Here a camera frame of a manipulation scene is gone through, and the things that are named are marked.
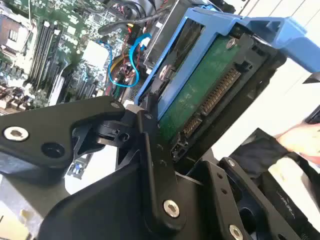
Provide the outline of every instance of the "black metal bracket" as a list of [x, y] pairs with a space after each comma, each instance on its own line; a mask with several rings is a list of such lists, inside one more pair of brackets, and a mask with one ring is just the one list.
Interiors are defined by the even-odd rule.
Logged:
[[208, 160], [199, 161], [189, 177], [198, 180], [206, 189], [210, 227], [219, 239], [249, 240], [243, 226], [226, 172]]
[[239, 212], [243, 209], [251, 211], [257, 222], [258, 239], [300, 240], [299, 236], [235, 160], [225, 157], [218, 165], [225, 170], [231, 179], [233, 194], [236, 196], [236, 189], [240, 190], [240, 197], [237, 200]]
[[[145, 224], [159, 236], [174, 235], [185, 226], [187, 217], [172, 158], [156, 136], [157, 119], [145, 110], [139, 111], [136, 119], [138, 137], [119, 168], [138, 161]], [[165, 211], [166, 201], [178, 206], [176, 216]]]
[[[55, 183], [74, 159], [74, 146], [87, 136], [88, 125], [120, 120], [124, 112], [119, 102], [103, 96], [4, 115], [0, 119], [0, 173], [38, 184]], [[18, 131], [8, 131], [10, 127]], [[77, 128], [86, 130], [72, 136]], [[9, 139], [21, 134], [26, 137]]]

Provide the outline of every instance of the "metal frame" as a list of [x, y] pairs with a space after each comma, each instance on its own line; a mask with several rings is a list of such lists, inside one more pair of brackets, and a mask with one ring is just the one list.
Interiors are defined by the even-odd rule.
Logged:
[[154, 69], [135, 97], [135, 104], [138, 104], [140, 96], [152, 81], [152, 77], [165, 59], [187, 19], [202, 24], [205, 28], [185, 59], [179, 72], [176, 73], [174, 79], [169, 83], [160, 97], [157, 105], [158, 120], [161, 119], [167, 111], [217, 35], [228, 35], [236, 24], [247, 27], [273, 48], [280, 50], [309, 72], [314, 73], [320, 71], [320, 62], [317, 60], [317, 56], [320, 54], [320, 48], [305, 36], [306, 30], [290, 17], [241, 17], [239, 15], [210, 11], [198, 7], [189, 8]]

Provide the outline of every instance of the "green circuit board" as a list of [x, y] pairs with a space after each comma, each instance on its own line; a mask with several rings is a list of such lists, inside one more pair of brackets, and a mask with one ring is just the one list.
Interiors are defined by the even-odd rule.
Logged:
[[[29, 0], [6, 0], [5, 3], [14, 12], [29, 17]], [[86, 3], [93, 8], [103, 7], [96, 0], [86, 0]], [[38, 24], [45, 20], [50, 24], [57, 24], [63, 31], [57, 56], [60, 61], [66, 60], [69, 63], [81, 59], [89, 40], [96, 41], [101, 37], [98, 34], [99, 27], [118, 20], [108, 11], [83, 13], [84, 6], [78, 0], [30, 0], [30, 5], [31, 18]], [[125, 34], [121, 29], [109, 34], [109, 44], [113, 47], [114, 56], [121, 53]]]
[[219, 81], [227, 65], [237, 54], [240, 47], [227, 49], [230, 40], [218, 36], [196, 67], [186, 84], [176, 96], [168, 110], [159, 121], [160, 135], [165, 141], [180, 132], [188, 119], [206, 99], [213, 86]]

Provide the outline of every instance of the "green motherboard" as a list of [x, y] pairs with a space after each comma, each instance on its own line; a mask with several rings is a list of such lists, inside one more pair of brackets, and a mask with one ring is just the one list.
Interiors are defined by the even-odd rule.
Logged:
[[[87, 0], [88, 5], [102, 9], [99, 1]], [[118, 20], [109, 11], [91, 13], [85, 10], [78, 0], [6, 0], [5, 4], [16, 14], [29, 17], [29, 4], [31, 6], [31, 19], [39, 25], [41, 21], [56, 24], [63, 31], [61, 43], [57, 52], [58, 60], [68, 63], [79, 62], [89, 40], [96, 41], [101, 36], [98, 28]], [[113, 46], [114, 56], [121, 53], [125, 33], [118, 29], [111, 32], [108, 43]]]

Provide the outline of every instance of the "metal screw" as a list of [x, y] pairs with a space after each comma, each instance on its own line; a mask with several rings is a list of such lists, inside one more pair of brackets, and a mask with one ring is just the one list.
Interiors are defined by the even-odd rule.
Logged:
[[236, 225], [231, 224], [229, 226], [229, 231], [235, 240], [243, 240], [244, 239], [242, 232], [239, 230], [239, 228]]
[[116, 102], [112, 102], [112, 103], [111, 103], [111, 106], [114, 107], [114, 108], [116, 108], [116, 109], [119, 109], [119, 108], [120, 108], [120, 106], [119, 106], [118, 103], [116, 103]]
[[231, 38], [227, 44], [226, 44], [226, 49], [230, 50], [232, 49], [234, 46], [236, 45], [236, 39], [235, 38]]
[[178, 205], [172, 200], [165, 200], [163, 203], [163, 209], [165, 213], [172, 218], [177, 218], [180, 215], [180, 210]]
[[161, 70], [161, 72], [160, 72], [160, 74], [159, 74], [159, 78], [160, 78], [160, 79], [163, 78], [165, 72], [167, 71], [167, 68], [168, 68], [168, 65], [165, 65], [165, 66], [162, 68], [162, 70]]
[[233, 161], [231, 161], [230, 159], [228, 159], [228, 163], [229, 163], [232, 167], [235, 166], [235, 163], [234, 163]]
[[147, 119], [152, 119], [152, 116], [149, 113], [144, 114]]
[[3, 131], [3, 135], [6, 139], [15, 142], [21, 142], [29, 137], [29, 133], [22, 127], [10, 126]]

